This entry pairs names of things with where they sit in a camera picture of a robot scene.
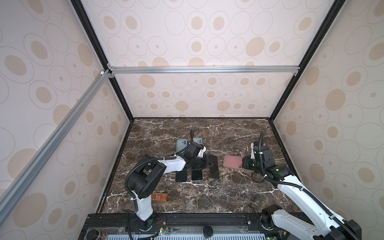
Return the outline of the black smartphone white rim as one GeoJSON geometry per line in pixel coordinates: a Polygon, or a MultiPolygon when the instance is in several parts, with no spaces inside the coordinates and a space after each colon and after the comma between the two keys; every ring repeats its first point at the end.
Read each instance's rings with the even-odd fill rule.
{"type": "Polygon", "coordinates": [[[192,170],[192,181],[202,181],[203,180],[203,171],[202,170],[192,170]]]}

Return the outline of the light blue phone case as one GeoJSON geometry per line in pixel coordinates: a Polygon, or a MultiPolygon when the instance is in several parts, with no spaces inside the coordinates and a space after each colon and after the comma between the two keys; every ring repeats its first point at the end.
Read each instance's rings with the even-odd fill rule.
{"type": "Polygon", "coordinates": [[[187,139],[178,139],[176,143],[176,152],[181,152],[189,145],[189,141],[187,139]]]}

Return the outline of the pink phone case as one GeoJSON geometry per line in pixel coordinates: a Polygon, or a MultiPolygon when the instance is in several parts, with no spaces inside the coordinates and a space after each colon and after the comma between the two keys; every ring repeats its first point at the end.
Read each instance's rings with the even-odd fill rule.
{"type": "Polygon", "coordinates": [[[225,155],[223,166],[225,168],[241,170],[243,168],[243,157],[242,156],[225,155]]]}

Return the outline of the black smartphone from case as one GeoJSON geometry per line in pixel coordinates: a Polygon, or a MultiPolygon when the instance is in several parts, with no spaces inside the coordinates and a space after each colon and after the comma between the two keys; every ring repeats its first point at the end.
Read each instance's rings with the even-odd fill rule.
{"type": "Polygon", "coordinates": [[[176,172],[176,182],[178,183],[184,183],[188,180],[188,171],[182,170],[180,172],[176,172]]]}

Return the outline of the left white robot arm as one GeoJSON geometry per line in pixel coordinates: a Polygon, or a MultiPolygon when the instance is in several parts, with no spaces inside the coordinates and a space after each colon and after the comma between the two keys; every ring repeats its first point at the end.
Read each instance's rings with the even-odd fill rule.
{"type": "Polygon", "coordinates": [[[137,220],[153,218],[152,194],[163,175],[190,169],[199,172],[214,165],[215,156],[206,153],[202,144],[191,142],[169,157],[146,154],[125,178],[125,189],[134,201],[137,220]]]}

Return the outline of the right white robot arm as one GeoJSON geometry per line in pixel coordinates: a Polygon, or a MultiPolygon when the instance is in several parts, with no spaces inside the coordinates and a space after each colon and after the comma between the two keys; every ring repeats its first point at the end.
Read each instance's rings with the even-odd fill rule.
{"type": "Polygon", "coordinates": [[[312,194],[285,165],[277,165],[271,150],[262,143],[251,143],[251,155],[242,160],[243,169],[260,174],[286,194],[310,219],[307,223],[271,205],[262,210],[261,225],[265,230],[280,228],[300,240],[360,240],[362,229],[353,220],[345,220],[312,194]]]}

